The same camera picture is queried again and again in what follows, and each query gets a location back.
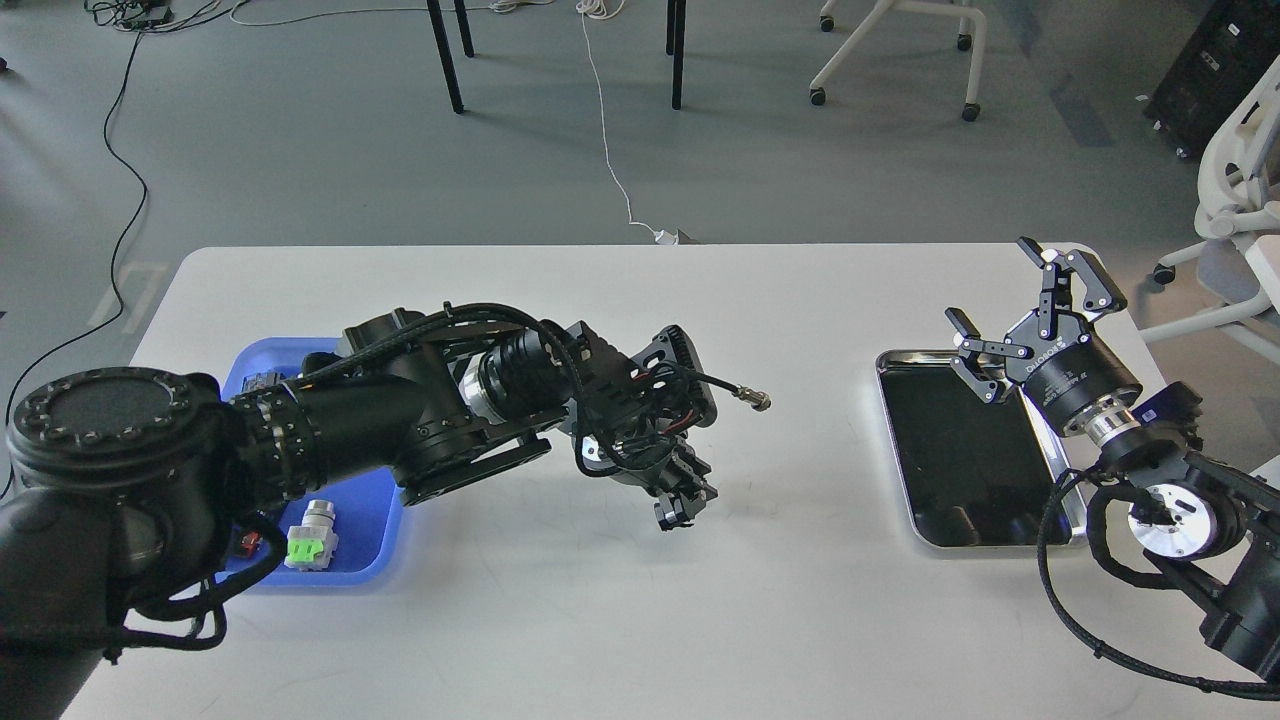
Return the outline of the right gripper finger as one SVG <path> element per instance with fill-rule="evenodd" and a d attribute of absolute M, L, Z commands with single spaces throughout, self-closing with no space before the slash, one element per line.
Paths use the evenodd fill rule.
<path fill-rule="evenodd" d="M 1036 342 L 1034 313 L 1029 311 L 1004 341 L 983 340 L 964 310 L 947 307 L 943 314 L 957 332 L 955 373 L 984 404 L 1004 404 L 1014 387 L 1023 387 L 1032 374 Z"/>
<path fill-rule="evenodd" d="M 1027 337 L 1075 338 L 1091 331 L 1098 318 L 1126 309 L 1125 295 L 1094 254 L 1046 250 L 1025 236 L 1018 238 L 1018 247 L 1041 270 L 1038 304 L 1016 327 L 1018 332 L 1030 327 Z"/>

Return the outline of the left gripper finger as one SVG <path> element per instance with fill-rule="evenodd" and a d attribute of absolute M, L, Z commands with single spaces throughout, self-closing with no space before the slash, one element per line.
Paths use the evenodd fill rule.
<path fill-rule="evenodd" d="M 692 525 L 692 501 L 696 498 L 696 486 L 681 480 L 669 473 L 655 478 L 655 519 L 662 530 L 673 530 Z"/>
<path fill-rule="evenodd" d="M 680 480 L 680 496 L 682 498 L 689 502 L 700 501 L 707 503 L 718 497 L 717 488 L 707 480 L 707 477 L 712 473 L 710 465 L 699 459 L 695 450 L 689 445 L 680 446 L 680 470 L 682 473 L 682 479 Z"/>

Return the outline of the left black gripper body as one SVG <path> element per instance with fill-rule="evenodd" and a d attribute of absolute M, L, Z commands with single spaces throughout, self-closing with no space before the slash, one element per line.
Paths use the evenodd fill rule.
<path fill-rule="evenodd" d="M 668 325 L 632 357 L 584 322 L 559 338 L 580 379 L 559 427 L 580 452 L 579 470 L 646 491 L 657 491 L 663 471 L 682 479 L 680 446 L 689 445 L 692 427 L 708 427 L 717 415 L 707 383 L 696 378 L 703 366 L 687 333 Z"/>

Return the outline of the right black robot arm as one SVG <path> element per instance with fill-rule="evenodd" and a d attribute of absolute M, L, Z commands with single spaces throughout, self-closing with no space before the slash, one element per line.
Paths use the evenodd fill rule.
<path fill-rule="evenodd" d="M 1188 676 L 1134 659 L 1089 633 L 1062 606 L 1050 577 L 1050 519 L 1041 519 L 1036 561 L 1047 598 L 1097 659 L 1204 693 L 1275 701 L 1279 674 L 1277 509 L 1275 487 L 1203 454 L 1201 397 L 1176 382 L 1140 401 L 1140 382 L 1094 329 L 1126 299 L 1084 250 L 1043 249 L 1021 237 L 1037 265 L 1037 305 L 1002 340 L 986 340 L 957 307 L 955 373 L 986 404 L 1018 391 L 1062 438 L 1088 437 L 1092 468 L 1066 469 L 1044 514 L 1080 483 L 1094 492 L 1085 538 L 1097 565 L 1135 588 L 1179 591 L 1204 615 L 1204 643 L 1254 675 L 1253 682 Z"/>

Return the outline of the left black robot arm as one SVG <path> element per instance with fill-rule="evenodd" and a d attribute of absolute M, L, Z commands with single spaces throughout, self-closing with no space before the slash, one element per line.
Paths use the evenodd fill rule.
<path fill-rule="evenodd" d="M 716 420 L 717 384 L 676 325 L 628 356 L 499 304 L 394 310 L 229 400 L 202 373 L 52 380 L 6 429 L 3 716 L 60 717 L 128 648 L 218 646 L 225 602 L 285 560 L 269 512 L 372 469 L 412 506 L 540 457 L 559 427 L 584 475 L 686 527 L 716 497 L 687 433 Z"/>

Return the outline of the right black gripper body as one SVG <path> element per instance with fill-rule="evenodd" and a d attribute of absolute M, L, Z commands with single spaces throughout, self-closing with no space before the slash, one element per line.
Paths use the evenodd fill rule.
<path fill-rule="evenodd" d="M 1139 398 L 1140 382 L 1096 337 L 1087 318 L 1060 313 L 1055 331 L 1055 336 L 1042 337 L 1038 311 L 1028 313 L 1006 340 L 1029 348 L 1030 356 L 1007 360 L 1005 372 L 1057 434 L 1079 434 L 1070 428 L 1073 418 L 1096 400 L 1114 396 L 1130 407 Z"/>

